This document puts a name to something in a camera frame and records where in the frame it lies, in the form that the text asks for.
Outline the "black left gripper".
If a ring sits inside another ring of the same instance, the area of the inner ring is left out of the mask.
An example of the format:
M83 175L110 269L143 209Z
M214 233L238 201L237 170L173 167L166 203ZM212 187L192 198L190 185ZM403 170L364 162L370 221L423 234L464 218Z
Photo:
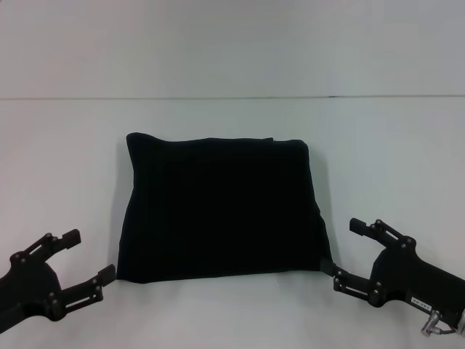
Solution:
M16 326L33 316L60 321L73 311L103 301L103 288L116 280L115 265L110 264L88 281L61 289L57 274L46 263L80 243L77 229L61 238L46 233L10 257L10 269L0 278L0 326Z

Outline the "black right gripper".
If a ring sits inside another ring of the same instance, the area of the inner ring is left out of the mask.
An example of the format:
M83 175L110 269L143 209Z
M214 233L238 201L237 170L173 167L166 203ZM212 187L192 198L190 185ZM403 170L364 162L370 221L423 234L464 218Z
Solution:
M376 258L371 277L349 273L330 260L320 261L320 270L333 278L333 290L348 294L380 308L399 300L443 320L459 320L465 311L465 280L424 262L416 254L416 240L382 220L367 224L357 218L349 230L386 247Z

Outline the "black shirt with FREE! print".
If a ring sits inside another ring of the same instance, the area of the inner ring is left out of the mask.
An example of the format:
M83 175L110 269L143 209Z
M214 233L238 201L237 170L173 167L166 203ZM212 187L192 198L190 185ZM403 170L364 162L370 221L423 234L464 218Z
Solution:
M126 144L134 179L118 279L318 271L331 260L304 142L131 133Z

